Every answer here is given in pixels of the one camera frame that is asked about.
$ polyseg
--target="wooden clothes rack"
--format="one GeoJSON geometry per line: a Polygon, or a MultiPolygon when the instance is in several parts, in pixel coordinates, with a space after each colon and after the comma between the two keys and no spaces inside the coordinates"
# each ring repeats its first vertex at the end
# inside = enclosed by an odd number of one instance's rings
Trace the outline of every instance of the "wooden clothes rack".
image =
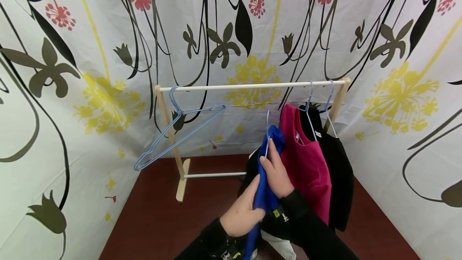
{"type": "MultiPolygon", "coordinates": [[[[331,81],[318,81],[312,82],[313,86],[330,86],[331,81]]],[[[347,93],[348,87],[350,85],[349,78],[343,78],[340,81],[334,81],[334,85],[340,86],[335,94],[334,102],[329,111],[329,117],[332,120],[332,123],[335,122],[338,111],[342,105],[345,94],[347,93]]],[[[295,83],[270,83],[270,84],[246,84],[246,85],[222,85],[222,86],[195,86],[195,87],[179,87],[176,88],[175,92],[186,92],[186,91],[207,91],[207,90],[235,90],[235,89],[260,89],[260,88],[285,88],[285,87],[303,87],[311,86],[311,82],[295,82],[295,83]]],[[[164,92],[170,92],[171,87],[161,87],[159,85],[155,86],[155,93],[159,102],[159,108],[162,112],[162,117],[166,126],[171,123],[167,105],[164,99],[164,92]]],[[[325,131],[328,132],[330,129],[330,122],[326,121],[325,131]]],[[[168,138],[170,139],[171,145],[176,143],[176,138],[174,136],[173,129],[170,128],[168,131],[168,138]]],[[[207,177],[223,177],[223,176],[241,176],[245,175],[246,172],[232,172],[232,173],[208,173],[208,174],[189,174],[189,165],[191,164],[191,159],[186,159],[184,162],[181,160],[180,151],[178,147],[173,148],[174,159],[176,161],[176,166],[180,174],[180,181],[178,183],[178,189],[176,191],[176,200],[178,202],[183,202],[184,192],[186,189],[186,182],[190,178],[207,178],[207,177]]]]}

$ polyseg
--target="person's left hand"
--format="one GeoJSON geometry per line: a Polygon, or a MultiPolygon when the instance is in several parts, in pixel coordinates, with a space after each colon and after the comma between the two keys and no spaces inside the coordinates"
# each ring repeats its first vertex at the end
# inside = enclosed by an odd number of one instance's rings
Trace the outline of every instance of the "person's left hand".
{"type": "Polygon", "coordinates": [[[244,236],[265,217],[263,209],[252,209],[253,198],[258,188],[257,175],[242,195],[221,218],[220,223],[231,237],[244,236]]]}

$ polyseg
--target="wooden rack leg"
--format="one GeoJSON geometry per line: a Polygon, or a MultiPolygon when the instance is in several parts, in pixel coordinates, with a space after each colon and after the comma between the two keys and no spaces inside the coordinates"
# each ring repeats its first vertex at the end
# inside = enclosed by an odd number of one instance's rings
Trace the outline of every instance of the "wooden rack leg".
{"type": "MultiPolygon", "coordinates": [[[[335,94],[334,103],[332,104],[332,108],[329,111],[329,117],[332,123],[335,123],[335,119],[337,118],[338,111],[340,111],[340,107],[342,106],[343,99],[348,92],[348,87],[350,86],[350,82],[351,82],[350,78],[342,78],[342,80],[345,81],[345,84],[340,86],[337,93],[335,94]]],[[[325,132],[326,133],[329,132],[330,128],[331,128],[330,122],[329,120],[327,120],[325,127],[324,127],[325,132]]]]}
{"type": "MultiPolygon", "coordinates": [[[[170,117],[168,117],[168,110],[167,110],[167,105],[165,104],[164,95],[160,91],[159,85],[156,85],[154,90],[155,90],[157,100],[159,103],[159,108],[162,112],[162,118],[164,118],[164,123],[166,124],[166,126],[168,126],[171,123],[171,121],[170,121],[170,117]]],[[[170,144],[171,145],[175,144],[176,138],[174,136],[173,130],[169,129],[167,133],[168,133],[168,138],[170,139],[170,144]]],[[[173,155],[174,155],[174,159],[176,162],[176,166],[178,168],[178,172],[180,173],[180,181],[178,183],[178,190],[176,191],[176,200],[181,203],[183,202],[184,191],[186,189],[186,181],[188,180],[184,176],[187,175],[189,172],[189,163],[191,162],[191,159],[186,159],[183,163],[181,160],[180,151],[178,150],[177,147],[173,148],[173,155]]]]}

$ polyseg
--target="black sleeve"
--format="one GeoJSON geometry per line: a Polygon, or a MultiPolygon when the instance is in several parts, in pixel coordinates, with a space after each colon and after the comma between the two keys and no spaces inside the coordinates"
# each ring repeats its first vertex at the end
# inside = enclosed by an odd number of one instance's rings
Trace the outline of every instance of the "black sleeve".
{"type": "Polygon", "coordinates": [[[210,253],[219,253],[225,251],[229,236],[223,229],[219,219],[215,219],[209,224],[182,253],[174,260],[211,260],[219,259],[212,257],[210,253]]]}
{"type": "Polygon", "coordinates": [[[353,251],[308,208],[298,190],[280,199],[289,218],[291,235],[302,245],[310,260],[359,260],[353,251]]]}

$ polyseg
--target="brown floor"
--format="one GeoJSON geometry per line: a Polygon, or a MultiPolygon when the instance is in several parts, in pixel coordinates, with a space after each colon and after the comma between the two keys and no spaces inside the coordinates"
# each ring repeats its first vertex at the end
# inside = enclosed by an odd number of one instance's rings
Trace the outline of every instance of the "brown floor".
{"type": "MultiPolygon", "coordinates": [[[[191,173],[243,171],[248,155],[195,157],[191,173]]],[[[183,203],[175,200],[178,172],[161,159],[140,174],[100,260],[172,260],[234,202],[237,177],[190,179],[183,203]]],[[[418,260],[393,224],[356,181],[353,208],[341,239],[361,260],[418,260]]],[[[280,260],[268,245],[259,258],[280,260]]],[[[307,259],[298,254],[299,260],[307,259]]]]}

